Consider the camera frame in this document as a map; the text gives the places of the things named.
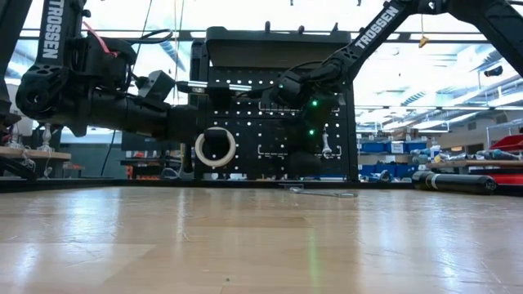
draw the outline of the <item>wrench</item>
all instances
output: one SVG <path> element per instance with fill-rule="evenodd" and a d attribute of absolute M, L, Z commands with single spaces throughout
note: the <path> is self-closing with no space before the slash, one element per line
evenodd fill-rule
<path fill-rule="evenodd" d="M 329 197 L 338 197 L 338 198 L 356 198 L 358 194 L 354 193 L 334 193 L 334 192 L 321 192 L 321 191 L 310 191 L 304 190 L 296 187 L 289 189 L 291 192 L 296 194 L 306 194 L 306 195 L 316 195 L 316 196 L 329 196 Z"/>

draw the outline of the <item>blue storage bin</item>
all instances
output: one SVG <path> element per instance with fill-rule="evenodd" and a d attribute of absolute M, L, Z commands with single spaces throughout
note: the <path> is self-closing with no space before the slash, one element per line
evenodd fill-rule
<path fill-rule="evenodd" d="M 391 173 L 391 177 L 396 176 L 396 166 L 394 165 L 377 165 L 376 166 L 376 173 L 381 173 L 383 171 L 389 171 Z"/>
<path fill-rule="evenodd" d="M 412 150 L 421 150 L 427 147 L 427 143 L 405 143 L 405 152 L 410 152 Z"/>
<path fill-rule="evenodd" d="M 402 177 L 407 172 L 411 171 L 417 171 L 418 166 L 417 165 L 397 165 L 396 166 L 396 176 Z"/>
<path fill-rule="evenodd" d="M 369 152 L 369 153 L 385 152 L 385 144 L 383 144 L 383 143 L 363 143 L 361 145 L 361 152 Z"/>
<path fill-rule="evenodd" d="M 362 176 L 370 176 L 370 174 L 373 174 L 376 172 L 376 166 L 375 165 L 362 165 L 361 166 L 361 170 L 360 170 L 360 174 Z"/>

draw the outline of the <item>yellow tag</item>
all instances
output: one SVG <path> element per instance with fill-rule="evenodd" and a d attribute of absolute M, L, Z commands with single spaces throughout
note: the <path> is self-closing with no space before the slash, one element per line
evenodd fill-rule
<path fill-rule="evenodd" d="M 423 48 L 423 46 L 427 45 L 429 41 L 430 40 L 427 37 L 423 36 L 421 40 L 419 40 L 418 48 Z"/>

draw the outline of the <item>wooden floor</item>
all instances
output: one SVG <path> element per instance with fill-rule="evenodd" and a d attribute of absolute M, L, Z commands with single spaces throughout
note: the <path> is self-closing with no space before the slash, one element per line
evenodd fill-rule
<path fill-rule="evenodd" d="M 523 198 L 0 194 L 0 293 L 523 293 Z"/>

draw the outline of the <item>ceiling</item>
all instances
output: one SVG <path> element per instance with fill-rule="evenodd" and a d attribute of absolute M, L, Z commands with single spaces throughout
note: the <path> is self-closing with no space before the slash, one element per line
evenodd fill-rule
<path fill-rule="evenodd" d="M 153 0 L 147 29 L 175 28 L 180 25 L 183 7 L 183 29 L 206 29 L 225 26 L 228 29 L 260 29 L 270 20 L 273 29 L 297 29 L 304 25 L 309 30 L 330 30 L 335 22 L 339 29 L 358 31 L 382 10 L 383 0 Z M 40 25 L 42 0 L 33 0 L 33 8 L 25 28 Z M 150 0 L 89 0 L 89 20 L 94 29 L 142 30 Z M 425 32 L 477 32 L 476 28 L 449 15 L 424 16 Z M 421 16 L 410 16 L 398 32 L 422 30 Z"/>
<path fill-rule="evenodd" d="M 290 6 L 290 0 L 153 0 L 146 27 L 196 30 L 221 25 L 228 29 L 259 30 L 266 20 L 270 20 L 274 30 L 296 29 L 299 25 L 304 25 L 306 30 L 330 30 L 338 22 L 339 29 L 357 31 L 376 16 L 382 2 L 363 0 L 362 6 L 357 7 L 356 0 L 293 0 L 293 6 Z M 87 22 L 94 29 L 106 30 L 104 35 L 111 37 L 127 36 L 121 30 L 141 31 L 150 0 L 133 0 L 131 6 L 128 3 L 128 0 L 87 1 L 87 8 L 93 15 Z M 39 28 L 41 11 L 42 0 L 34 0 L 25 21 L 25 29 L 28 30 L 25 34 L 30 29 Z M 421 23 L 420 16 L 411 16 L 397 32 L 419 32 Z M 451 16 L 424 16 L 423 28 L 425 32 L 433 33 L 477 33 L 474 27 Z M 178 79 L 187 80 L 190 44 L 166 42 L 161 46 L 142 45 L 135 73 L 147 75 L 161 69 L 173 77 L 176 74 Z M 36 47 L 35 40 L 20 40 L 17 43 L 16 53 L 9 64 L 8 78 L 20 78 L 34 62 Z M 359 127 L 386 127 L 387 124 L 390 127 L 390 123 L 402 125 L 403 121 L 412 121 L 410 125 L 415 125 L 443 115 L 450 120 L 474 113 L 422 108 L 426 106 L 517 105 L 521 101 L 521 78 L 496 53 L 486 44 L 429 42 L 420 49 L 418 44 L 384 43 L 367 60 L 354 81 L 355 104 L 413 106 L 420 109 L 357 109 Z M 505 69 L 501 77 L 487 78 L 481 73 L 498 65 L 503 65 Z M 168 101 L 184 104 L 186 95 L 173 92 Z"/>

